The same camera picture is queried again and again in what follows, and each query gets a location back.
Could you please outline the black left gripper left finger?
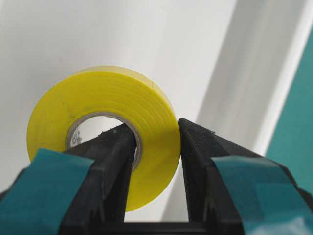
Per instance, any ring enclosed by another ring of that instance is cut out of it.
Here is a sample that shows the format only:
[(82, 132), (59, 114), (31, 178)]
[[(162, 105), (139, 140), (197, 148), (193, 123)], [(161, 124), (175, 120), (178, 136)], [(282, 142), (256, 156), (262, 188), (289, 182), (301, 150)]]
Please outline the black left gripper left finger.
[(119, 125), (64, 152), (41, 148), (0, 195), (3, 235), (91, 235), (123, 223), (135, 152)]

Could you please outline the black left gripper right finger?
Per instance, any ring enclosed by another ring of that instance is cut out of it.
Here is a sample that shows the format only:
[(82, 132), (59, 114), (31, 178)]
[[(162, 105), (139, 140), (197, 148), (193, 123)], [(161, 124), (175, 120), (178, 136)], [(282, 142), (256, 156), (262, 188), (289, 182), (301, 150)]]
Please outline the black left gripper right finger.
[(310, 235), (313, 198), (287, 167), (178, 121), (188, 219), (219, 235)]

